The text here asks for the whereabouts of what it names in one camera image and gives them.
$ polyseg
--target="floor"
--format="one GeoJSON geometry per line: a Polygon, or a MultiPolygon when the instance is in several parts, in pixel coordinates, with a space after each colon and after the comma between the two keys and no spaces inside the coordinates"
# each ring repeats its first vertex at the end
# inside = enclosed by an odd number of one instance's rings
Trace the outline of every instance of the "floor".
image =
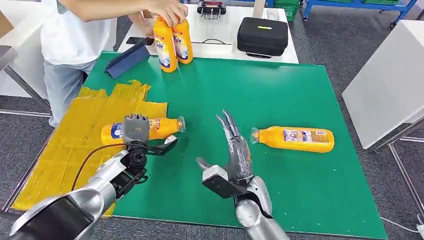
{"type": "MultiPolygon", "coordinates": [[[[414,229],[418,223],[415,208],[406,185],[387,149],[380,154],[361,148],[341,94],[353,77],[390,33],[389,23],[396,12],[379,14],[377,10],[331,8],[314,6],[309,21],[303,22],[298,13],[290,30],[300,63],[326,67],[334,92],[346,121],[360,163],[369,183],[378,211],[382,217],[414,229]]],[[[119,20],[118,36],[123,38],[129,28],[126,18],[119,20]]],[[[36,111],[31,99],[0,96],[0,109],[36,111]]],[[[0,206],[18,184],[31,161],[37,156],[52,128],[46,118],[0,116],[0,206]]],[[[424,136],[424,129],[416,133],[424,136]]],[[[421,197],[424,197],[424,148],[419,143],[397,143],[396,149],[409,171],[421,197]]],[[[5,237],[12,225],[8,216],[0,215],[0,236],[5,237]]],[[[405,231],[384,222],[391,240],[420,240],[417,233],[405,231]]],[[[292,234],[293,240],[346,240],[350,238],[322,235],[292,234]]],[[[120,239],[177,239],[177,240],[246,240],[242,229],[175,224],[152,220],[103,218],[94,231],[93,240],[120,239]]]]}

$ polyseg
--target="bottle cap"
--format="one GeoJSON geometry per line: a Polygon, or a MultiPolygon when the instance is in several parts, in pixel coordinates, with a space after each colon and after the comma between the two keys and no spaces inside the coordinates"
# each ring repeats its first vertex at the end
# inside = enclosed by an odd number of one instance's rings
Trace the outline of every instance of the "bottle cap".
{"type": "Polygon", "coordinates": [[[177,117],[176,124],[178,125],[178,132],[184,133],[186,131],[186,121],[183,116],[177,117]]]}
{"type": "Polygon", "coordinates": [[[250,142],[252,144],[257,144],[259,142],[259,129],[256,127],[252,127],[250,132],[250,142]]]}

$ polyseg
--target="black case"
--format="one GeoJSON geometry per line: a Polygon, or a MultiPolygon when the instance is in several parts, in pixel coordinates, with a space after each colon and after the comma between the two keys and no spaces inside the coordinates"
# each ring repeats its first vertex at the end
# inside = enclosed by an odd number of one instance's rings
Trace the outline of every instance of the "black case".
{"type": "Polygon", "coordinates": [[[237,48],[242,52],[281,56],[289,41],[286,22],[245,17],[237,33],[237,48]]]}

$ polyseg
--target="yellow plastic sheet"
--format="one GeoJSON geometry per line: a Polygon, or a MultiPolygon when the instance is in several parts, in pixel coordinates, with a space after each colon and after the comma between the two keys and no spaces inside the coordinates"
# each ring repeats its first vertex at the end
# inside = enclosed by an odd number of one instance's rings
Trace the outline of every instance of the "yellow plastic sheet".
{"type": "MultiPolygon", "coordinates": [[[[146,102],[147,84],[131,80],[131,84],[116,84],[108,97],[104,90],[83,87],[72,101],[60,125],[38,158],[24,189],[12,208],[28,210],[50,196],[71,191],[84,159],[102,146],[101,129],[122,122],[125,115],[142,114],[149,118],[165,118],[167,103],[146,102]]],[[[123,147],[109,147],[94,153],[83,167],[75,188],[82,187],[97,168],[123,147]]],[[[105,213],[111,215],[112,206],[105,213]]]]}

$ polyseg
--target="robotic arm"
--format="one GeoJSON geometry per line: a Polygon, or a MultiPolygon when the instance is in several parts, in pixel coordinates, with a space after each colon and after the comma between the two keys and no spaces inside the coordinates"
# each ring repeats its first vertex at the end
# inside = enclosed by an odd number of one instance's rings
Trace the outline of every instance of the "robotic arm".
{"type": "Polygon", "coordinates": [[[122,124],[125,150],[101,165],[85,186],[34,205],[13,224],[8,240],[85,240],[100,217],[134,185],[147,179],[146,155],[164,155],[177,143],[148,146],[149,121],[126,116],[122,124]]]}
{"type": "MultiPolygon", "coordinates": [[[[270,195],[264,181],[252,171],[249,147],[233,118],[225,111],[217,116],[228,141],[229,163],[221,168],[202,158],[196,161],[202,183],[222,198],[234,199],[235,215],[252,240],[289,240],[272,217],[270,195]]],[[[7,240],[85,240],[100,217],[134,185],[144,183],[146,155],[164,155],[177,143],[148,146],[149,122],[140,115],[126,116],[123,124],[125,150],[101,165],[85,186],[34,205],[13,224],[7,240]]]]}
{"type": "Polygon", "coordinates": [[[265,182],[252,171],[249,146],[240,135],[234,119],[222,110],[222,124],[228,142],[229,162],[224,168],[196,159],[203,170],[202,184],[220,197],[233,197],[235,216],[252,240],[290,240],[272,217],[273,206],[265,182]]]}

